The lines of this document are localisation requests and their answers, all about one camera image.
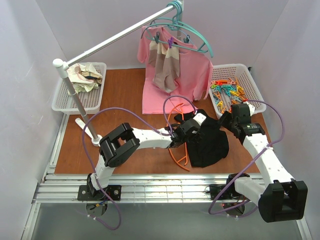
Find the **clothes rack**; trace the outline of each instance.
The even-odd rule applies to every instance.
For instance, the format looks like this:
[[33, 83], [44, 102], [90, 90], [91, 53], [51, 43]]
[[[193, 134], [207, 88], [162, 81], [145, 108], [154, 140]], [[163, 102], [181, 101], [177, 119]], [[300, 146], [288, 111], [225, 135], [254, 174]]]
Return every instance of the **clothes rack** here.
[[[178, 3], [180, 3], [180, 6], [181, 6], [181, 9], [182, 11], [184, 10], [184, 0], [178, 0], [176, 1]], [[60, 77], [62, 78], [62, 80], [64, 81], [66, 87], [68, 88], [69, 92], [70, 92], [70, 95], [72, 96], [72, 99], [73, 101], [75, 102], [81, 116], [82, 116], [82, 119], [85, 123], [88, 122], [89, 120], [89, 117], [86, 113], [86, 110], [84, 108], [84, 106], [82, 105], [80, 99], [79, 99], [79, 96], [77, 95], [69, 77], [68, 77], [68, 73], [67, 73], [67, 70], [69, 69], [69, 67], [71, 67], [72, 65], [80, 62], [81, 60], [85, 59], [86, 57], [89, 57], [90, 55], [100, 51], [101, 49], [105, 48], [106, 46], [118, 41], [119, 39], [123, 38], [124, 36], [132, 33], [133, 31], [141, 28], [142, 26], [154, 21], [155, 19], [163, 16], [164, 14], [166, 13], [169, 13], [170, 11], [176, 9], [173, 5], [169, 5], [167, 6], [166, 8], [156, 12], [155, 14], [145, 18], [144, 20], [141, 20], [139, 21], [138, 23], [128, 27], [127, 29], [119, 32], [118, 34], [108, 38], [107, 40], [99, 43], [98, 45], [90, 48], [89, 50], [85, 51], [84, 53], [81, 53], [80, 55], [74, 57], [73, 59], [69, 60], [69, 61], [63, 61], [59, 58], [53, 60], [53, 66], [57, 69]], [[179, 21], [182, 21], [182, 13], [179, 15]], [[178, 39], [181, 38], [181, 32], [178, 30], [177, 32], [177, 37]], [[90, 122], [89, 125], [88, 125], [88, 129], [89, 131], [91, 132], [91, 135], [92, 135], [92, 143], [94, 146], [99, 146], [99, 142], [102, 138], [101, 135], [98, 135], [94, 126], [92, 125], [92, 123]]]

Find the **gray floor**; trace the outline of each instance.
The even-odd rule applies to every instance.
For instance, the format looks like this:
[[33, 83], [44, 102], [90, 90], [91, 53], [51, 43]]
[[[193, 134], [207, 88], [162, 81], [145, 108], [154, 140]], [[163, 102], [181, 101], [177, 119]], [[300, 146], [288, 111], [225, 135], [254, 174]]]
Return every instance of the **gray floor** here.
[[[235, 220], [207, 214], [207, 203], [121, 204], [123, 221], [116, 231], [81, 215], [85, 204], [41, 204], [33, 240], [299, 240], [296, 221], [266, 223], [258, 211]], [[113, 205], [102, 216], [116, 224]]]

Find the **wooden table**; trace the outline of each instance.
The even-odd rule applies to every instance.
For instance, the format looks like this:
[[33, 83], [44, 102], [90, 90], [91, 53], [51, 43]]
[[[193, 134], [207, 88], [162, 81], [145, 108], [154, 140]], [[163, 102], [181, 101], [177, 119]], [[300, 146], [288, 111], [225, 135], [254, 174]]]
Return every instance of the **wooden table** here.
[[[120, 69], [108, 70], [104, 84], [102, 103], [100, 109], [108, 107], [126, 108], [150, 123], [155, 128], [165, 126], [162, 114], [142, 115], [142, 92], [145, 82], [145, 69]], [[194, 102], [195, 106], [204, 109], [207, 114], [217, 119], [210, 97], [206, 100]], [[84, 152], [81, 141], [82, 130], [75, 123], [79, 115], [70, 115], [65, 130], [55, 174], [89, 174], [91, 165]], [[104, 136], [116, 128], [119, 124], [128, 122], [134, 128], [148, 129], [144, 123], [131, 114], [110, 110], [102, 113], [93, 121], [96, 131]], [[267, 130], [261, 113], [252, 116], [253, 123], [260, 123]], [[240, 144], [233, 134], [226, 130], [229, 141], [228, 156], [214, 165], [205, 168], [191, 168], [190, 161], [185, 166], [191, 171], [186, 171], [176, 165], [171, 158], [168, 149], [147, 148], [139, 149], [121, 166], [114, 171], [115, 174], [226, 174], [237, 173], [251, 160], [250, 154]], [[99, 148], [92, 145], [88, 136], [85, 137], [88, 151], [96, 164], [99, 156]], [[176, 159], [185, 155], [184, 146], [173, 149]], [[248, 173], [258, 173], [256, 165], [250, 167]]]

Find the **pink cloth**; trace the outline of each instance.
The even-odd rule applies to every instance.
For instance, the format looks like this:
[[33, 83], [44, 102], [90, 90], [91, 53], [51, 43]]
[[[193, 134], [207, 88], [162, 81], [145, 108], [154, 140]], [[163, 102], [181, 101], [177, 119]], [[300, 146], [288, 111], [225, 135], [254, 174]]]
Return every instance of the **pink cloth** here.
[[[159, 39], [167, 42], [168, 39], [173, 37], [164, 27], [149, 27], [149, 32], [155, 36], [157, 32], [160, 33]], [[151, 40], [147, 39], [149, 36], [147, 31], [144, 32], [140, 40], [137, 58], [141, 63], [145, 63], [145, 82], [142, 94], [142, 113], [143, 114], [162, 114], [163, 104], [167, 97], [172, 95], [180, 95], [187, 97], [190, 101], [200, 100], [203, 92], [205, 92], [204, 99], [207, 98], [210, 89], [212, 72], [214, 66], [211, 61], [202, 53], [191, 51], [188, 49], [179, 48], [179, 61], [180, 61], [180, 76], [176, 78], [175, 84], [178, 86], [174, 91], [167, 93], [158, 88], [153, 83], [155, 77], [155, 68], [148, 64], [149, 59], [149, 44]], [[189, 43], [184, 43], [173, 37], [173, 41], [180, 46], [197, 49]], [[173, 107], [183, 103], [183, 112], [189, 113], [193, 111], [192, 106], [186, 100], [173, 97], [167, 101], [165, 112], [169, 113]]]

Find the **plastic basket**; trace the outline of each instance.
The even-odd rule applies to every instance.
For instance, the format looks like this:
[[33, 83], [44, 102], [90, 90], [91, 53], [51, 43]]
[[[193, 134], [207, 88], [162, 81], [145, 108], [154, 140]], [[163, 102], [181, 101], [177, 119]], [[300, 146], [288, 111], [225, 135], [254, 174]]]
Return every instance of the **plastic basket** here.
[[[94, 68], [102, 75], [102, 83], [97, 89], [89, 92], [79, 92], [78, 96], [87, 114], [96, 114], [100, 110], [103, 89], [106, 80], [107, 65], [103, 62], [92, 62]], [[68, 94], [68, 89], [63, 80], [58, 84], [53, 97], [52, 109], [68, 115], [80, 114], [73, 98]]]
[[[213, 66], [212, 81], [218, 81], [221, 79], [228, 79], [237, 77], [239, 85], [243, 87], [245, 92], [245, 97], [252, 100], [264, 100], [261, 96], [261, 93], [258, 90], [258, 87], [252, 78], [248, 68], [243, 64], [224, 64]], [[218, 119], [222, 116], [222, 113], [218, 110], [218, 107], [215, 103], [215, 99], [212, 93], [212, 89], [209, 90], [209, 95], [215, 110], [216, 116]], [[221, 91], [221, 100], [223, 101], [223, 107], [226, 107], [228, 111], [232, 105], [232, 102], [229, 96]], [[250, 102], [255, 106], [254, 114], [262, 113], [266, 110], [266, 105], [259, 102]]]

